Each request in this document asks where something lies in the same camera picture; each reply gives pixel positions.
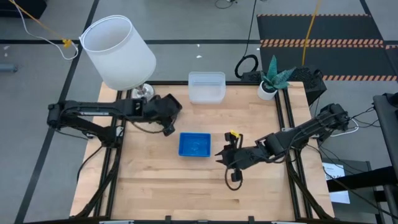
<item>yellow clamp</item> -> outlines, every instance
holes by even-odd
[[[68,48],[72,44],[72,40],[62,39],[63,47]]]
[[[231,130],[231,134],[236,138],[239,138],[239,133],[235,132],[234,130]]]

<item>white pot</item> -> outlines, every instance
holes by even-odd
[[[273,97],[275,96],[277,90],[275,90],[275,91],[272,92],[272,93],[267,93],[266,91],[264,91],[264,90],[261,88],[261,86],[262,86],[263,83],[264,83],[264,81],[262,81],[262,82],[260,83],[259,89],[258,89],[258,91],[257,91],[257,95],[258,95],[262,100],[271,100],[271,99],[273,99]]]

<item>floor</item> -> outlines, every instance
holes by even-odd
[[[82,33],[94,0],[48,0],[41,21],[71,39]],[[258,1],[256,13],[310,14],[316,0]],[[384,40],[398,40],[398,2],[366,0]],[[157,68],[151,80],[186,80],[191,71],[222,71],[227,80],[236,80],[235,64],[242,57],[247,39],[253,1],[238,1],[231,8],[217,9],[214,0],[100,0],[94,21],[113,14],[128,16],[146,40],[220,39],[225,44],[151,44]],[[362,14],[359,0],[323,0],[319,13]],[[35,35],[54,39],[32,21],[28,29]],[[30,40],[20,19],[0,18],[0,40]],[[256,20],[251,39],[258,40]],[[259,55],[257,44],[248,53]],[[66,50],[72,56],[71,49]],[[60,97],[71,61],[63,60],[54,46],[47,44],[0,44],[1,62],[16,63],[19,71],[0,76],[0,222],[13,223],[47,134],[47,105]],[[245,63],[241,71],[251,69]],[[96,101],[101,79],[85,52],[75,69],[67,99]],[[369,108],[372,96],[395,93],[397,82],[326,82],[318,110],[340,103],[350,114]],[[375,113],[361,120],[371,122]],[[55,134],[24,221],[67,218],[76,186],[76,172],[83,159],[86,142]],[[370,161],[372,168],[390,164],[381,130],[360,129],[356,133],[327,140],[325,147],[342,159]],[[366,214],[336,211],[345,220],[367,221]]]

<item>wooden table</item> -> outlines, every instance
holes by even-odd
[[[311,116],[302,83],[291,84],[290,102],[295,124],[299,125]],[[260,100],[257,86],[227,86],[220,105],[193,105],[188,98],[188,86],[154,88],[161,96],[173,94],[183,105],[175,123],[176,132],[165,137],[143,133],[127,124],[112,219],[164,220],[171,215],[173,220],[248,220],[248,216],[254,216],[256,221],[294,220],[285,164],[260,163],[244,170],[243,186],[233,192],[225,186],[225,166],[215,162],[217,158],[213,156],[227,143],[224,133],[231,129],[244,134],[243,146],[253,146],[254,140],[279,131],[274,100]],[[115,98],[116,91],[103,84],[98,101],[110,102]],[[281,100],[285,113],[283,97]],[[94,122],[107,126],[111,118],[95,117]],[[159,129],[152,125],[156,124],[141,124]],[[181,132],[211,133],[212,156],[180,157]],[[85,158],[99,145],[97,139],[90,140]],[[98,188],[103,159],[104,150],[82,170],[71,215],[78,213]],[[333,215],[319,153],[304,149],[302,161],[309,191]]]

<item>white lamp shade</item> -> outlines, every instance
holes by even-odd
[[[84,31],[80,42],[105,84],[114,90],[135,88],[155,70],[155,55],[124,16],[96,21]]]

